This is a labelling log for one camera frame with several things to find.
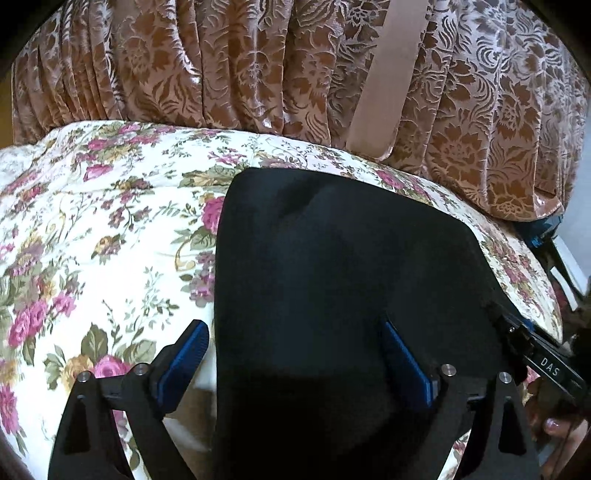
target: white wall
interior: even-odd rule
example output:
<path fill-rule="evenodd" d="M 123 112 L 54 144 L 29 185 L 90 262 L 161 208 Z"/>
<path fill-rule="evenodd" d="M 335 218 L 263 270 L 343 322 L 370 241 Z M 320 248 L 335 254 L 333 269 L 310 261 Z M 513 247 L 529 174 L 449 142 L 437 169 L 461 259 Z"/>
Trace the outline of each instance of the white wall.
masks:
<path fill-rule="evenodd" d="M 583 153 L 573 196 L 558 234 L 586 276 L 591 275 L 591 109 L 587 116 Z"/>

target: bed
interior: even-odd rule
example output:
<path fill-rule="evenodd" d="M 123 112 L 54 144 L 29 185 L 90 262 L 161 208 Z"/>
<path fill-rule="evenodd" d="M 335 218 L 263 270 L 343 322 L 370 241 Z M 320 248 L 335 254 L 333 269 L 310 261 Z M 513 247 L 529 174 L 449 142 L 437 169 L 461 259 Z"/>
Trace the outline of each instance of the bed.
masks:
<path fill-rule="evenodd" d="M 0 151 L 0 166 L 2 435 L 34 479 L 47 477 L 79 372 L 123 374 L 151 361 L 192 319 L 211 324 L 217 223 L 228 185 L 247 167 L 349 177 L 460 219 L 521 313 L 561 339 L 550 281 L 509 223 L 435 183 L 343 151 L 231 130 L 86 121 Z M 210 348 L 165 419 L 200 479 L 210 476 L 215 385 Z M 115 417 L 135 477 L 147 478 L 124 415 Z M 453 477 L 466 440 L 456 442 L 441 479 Z"/>

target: silver screw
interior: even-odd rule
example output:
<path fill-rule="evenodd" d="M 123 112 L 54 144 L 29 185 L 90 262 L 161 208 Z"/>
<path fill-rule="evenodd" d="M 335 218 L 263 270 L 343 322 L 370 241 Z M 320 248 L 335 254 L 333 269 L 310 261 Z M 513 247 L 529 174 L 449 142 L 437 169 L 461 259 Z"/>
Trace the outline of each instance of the silver screw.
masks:
<path fill-rule="evenodd" d="M 457 370 L 453 365 L 443 364 L 441 366 L 441 373 L 443 373 L 443 375 L 446 377 L 453 377 L 455 374 L 457 374 Z"/>
<path fill-rule="evenodd" d="M 513 378 L 507 372 L 501 372 L 499 374 L 499 380 L 501 380 L 503 383 L 511 383 Z"/>
<path fill-rule="evenodd" d="M 80 383 L 88 382 L 90 380 L 90 372 L 86 370 L 84 372 L 79 373 L 77 379 Z"/>
<path fill-rule="evenodd" d="M 150 370 L 150 366 L 148 364 L 137 364 L 134 367 L 134 374 L 136 375 L 145 375 Z"/>

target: curtain fold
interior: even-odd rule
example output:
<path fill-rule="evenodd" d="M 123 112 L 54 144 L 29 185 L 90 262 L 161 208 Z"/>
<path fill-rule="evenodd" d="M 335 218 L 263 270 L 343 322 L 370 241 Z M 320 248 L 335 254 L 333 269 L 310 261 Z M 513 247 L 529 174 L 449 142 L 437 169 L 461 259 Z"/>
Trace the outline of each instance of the curtain fold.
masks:
<path fill-rule="evenodd" d="M 388 0 L 67 0 L 12 71 L 17 144 L 84 119 L 344 149 Z M 567 205 L 589 84 L 517 0 L 430 0 L 385 163 L 498 218 Z"/>

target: blue gripper pad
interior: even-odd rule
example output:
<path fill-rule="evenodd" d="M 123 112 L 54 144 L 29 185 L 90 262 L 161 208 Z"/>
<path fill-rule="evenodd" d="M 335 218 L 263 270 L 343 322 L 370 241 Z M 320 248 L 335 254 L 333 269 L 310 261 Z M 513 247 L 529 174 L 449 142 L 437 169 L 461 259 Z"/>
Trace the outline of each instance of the blue gripper pad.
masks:
<path fill-rule="evenodd" d="M 409 410 L 429 409 L 434 401 L 432 380 L 423 372 L 392 324 L 385 320 L 382 325 L 382 347 L 398 398 Z"/>
<path fill-rule="evenodd" d="M 158 381 L 155 396 L 163 414 L 177 409 L 208 346 L 209 329 L 200 321 Z"/>

